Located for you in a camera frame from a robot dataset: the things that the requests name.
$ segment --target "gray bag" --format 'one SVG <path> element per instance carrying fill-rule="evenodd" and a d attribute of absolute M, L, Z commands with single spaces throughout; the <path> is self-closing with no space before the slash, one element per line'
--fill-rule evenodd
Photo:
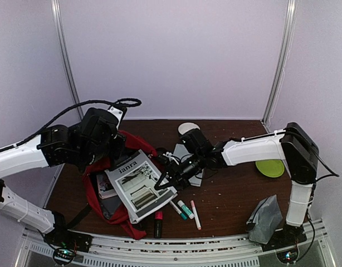
<path fill-rule="evenodd" d="M 263 199 L 247 221 L 249 240 L 267 244 L 281 221 L 276 195 Z"/>

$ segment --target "pink marker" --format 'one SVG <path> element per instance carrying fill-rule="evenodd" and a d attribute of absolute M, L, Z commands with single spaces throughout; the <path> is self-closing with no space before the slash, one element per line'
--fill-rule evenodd
<path fill-rule="evenodd" d="M 196 226 L 197 226 L 198 230 L 201 230 L 202 229 L 201 222 L 199 221 L 199 217 L 198 217 L 198 214 L 197 214 L 196 206 L 194 205 L 193 200 L 191 200 L 191 206 L 192 206 L 192 211 L 193 211 L 193 214 L 194 214 L 194 219 L 196 221 Z"/>

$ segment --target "black strap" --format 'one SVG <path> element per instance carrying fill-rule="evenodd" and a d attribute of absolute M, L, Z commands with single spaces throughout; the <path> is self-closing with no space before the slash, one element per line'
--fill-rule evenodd
<path fill-rule="evenodd" d="M 74 217 L 67 225 L 67 229 L 74 228 L 77 224 L 79 224 L 92 210 L 92 207 L 87 204 L 77 215 Z"/>

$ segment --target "green lid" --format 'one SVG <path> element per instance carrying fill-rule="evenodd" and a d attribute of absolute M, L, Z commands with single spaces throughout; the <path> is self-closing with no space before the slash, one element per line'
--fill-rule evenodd
<path fill-rule="evenodd" d="M 281 160 L 261 160 L 256 161 L 255 165 L 262 174 L 271 178 L 280 177 L 285 171 Z"/>

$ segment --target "brown wooden surface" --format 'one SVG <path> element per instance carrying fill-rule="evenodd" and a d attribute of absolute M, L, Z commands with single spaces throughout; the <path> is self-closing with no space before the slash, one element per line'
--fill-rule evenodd
<path fill-rule="evenodd" d="M 165 147 L 173 151 L 178 139 L 177 128 L 183 121 L 152 120 L 123 121 L 121 129 L 139 135 L 154 147 Z M 194 121 L 209 140 L 228 140 L 230 137 L 254 136 L 264 134 L 259 121 Z M 206 171 L 206 177 L 212 171 Z M 278 179 L 262 176 L 254 162 L 240 164 L 220 170 L 201 187 L 189 187 L 177 196 L 175 201 L 194 200 L 202 224 L 196 228 L 194 220 L 184 221 L 170 205 L 162 208 L 164 213 L 163 238 L 200 238 L 236 235 L 245 233 L 245 223 L 258 202 L 277 194 L 283 216 L 285 217 L 290 197 L 291 181 L 287 174 Z M 61 212 L 70 221 L 87 203 L 81 176 L 74 166 L 65 166 L 53 190 L 47 208 Z M 147 237 L 153 237 L 153 218 L 143 221 Z M 117 236 L 126 236 L 118 225 L 108 225 L 93 211 L 76 227 L 76 230 Z"/>

